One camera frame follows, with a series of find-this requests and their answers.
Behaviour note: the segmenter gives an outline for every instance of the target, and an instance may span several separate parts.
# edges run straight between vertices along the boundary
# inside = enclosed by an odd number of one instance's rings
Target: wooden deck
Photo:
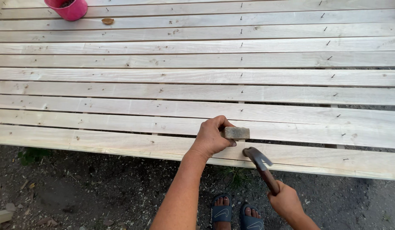
[[[211,164],[395,180],[395,0],[87,2],[0,1],[0,144],[181,160],[225,115],[287,144]]]

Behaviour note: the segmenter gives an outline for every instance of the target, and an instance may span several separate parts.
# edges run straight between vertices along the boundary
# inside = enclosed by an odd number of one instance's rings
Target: wooden handle
[[[279,186],[272,176],[271,172],[269,170],[262,171],[257,167],[258,172],[260,173],[261,178],[266,182],[268,188],[271,191],[271,194],[273,196],[276,196],[279,194]]]

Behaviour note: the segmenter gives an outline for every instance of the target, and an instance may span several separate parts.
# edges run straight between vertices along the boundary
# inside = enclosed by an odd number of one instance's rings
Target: pink container
[[[68,7],[60,8],[66,0],[44,0],[48,7],[56,11],[62,18],[67,21],[80,19],[87,13],[88,5],[85,0],[74,0]]]

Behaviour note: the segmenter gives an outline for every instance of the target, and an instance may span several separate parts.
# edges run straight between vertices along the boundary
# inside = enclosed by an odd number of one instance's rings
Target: hammer
[[[254,147],[243,149],[243,155],[250,158],[254,163],[258,172],[260,173],[261,178],[266,182],[272,195],[276,196],[279,194],[279,186],[270,171],[267,169],[266,165],[263,163],[263,160],[269,166],[272,165],[272,162],[266,156],[264,156],[262,152]]]

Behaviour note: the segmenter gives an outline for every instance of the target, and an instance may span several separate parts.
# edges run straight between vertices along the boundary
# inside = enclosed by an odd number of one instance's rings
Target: nike logo
[[[254,224],[250,225],[250,226],[247,227],[247,228],[253,228],[253,227],[258,227],[258,230],[261,230],[261,229],[263,229],[263,223],[261,223],[261,222],[255,222]]]
[[[220,211],[219,213],[217,213],[215,215],[215,217],[218,217],[218,216],[223,215],[223,214],[225,214],[225,217],[228,217],[228,209],[227,208],[225,208],[222,211]]]

